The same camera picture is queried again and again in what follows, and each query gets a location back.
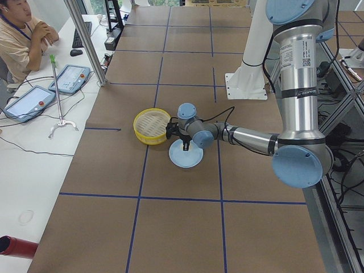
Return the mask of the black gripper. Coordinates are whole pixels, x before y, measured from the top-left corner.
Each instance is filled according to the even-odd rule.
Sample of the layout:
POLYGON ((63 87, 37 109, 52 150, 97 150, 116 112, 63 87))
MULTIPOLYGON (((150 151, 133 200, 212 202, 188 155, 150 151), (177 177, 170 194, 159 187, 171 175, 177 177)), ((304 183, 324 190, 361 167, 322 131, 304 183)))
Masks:
POLYGON ((183 150, 188 150, 188 143, 192 140, 189 135, 180 134, 180 139, 183 141, 183 150))

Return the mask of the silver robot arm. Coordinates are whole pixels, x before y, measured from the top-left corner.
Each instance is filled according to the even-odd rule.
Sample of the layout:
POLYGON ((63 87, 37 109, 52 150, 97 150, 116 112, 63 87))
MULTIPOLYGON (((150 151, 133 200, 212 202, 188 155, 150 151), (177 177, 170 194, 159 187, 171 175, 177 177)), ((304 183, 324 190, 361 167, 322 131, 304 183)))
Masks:
POLYGON ((169 158, 183 168, 194 167, 215 140, 271 156, 275 175, 294 188, 317 184, 333 165, 333 155, 319 131, 316 44, 335 29, 337 1, 258 1, 241 66, 225 76, 231 99, 266 98, 264 61, 272 42, 279 44, 280 115, 283 130, 266 134, 214 119, 201 119, 193 104, 181 104, 177 122, 166 136, 178 136, 169 158))

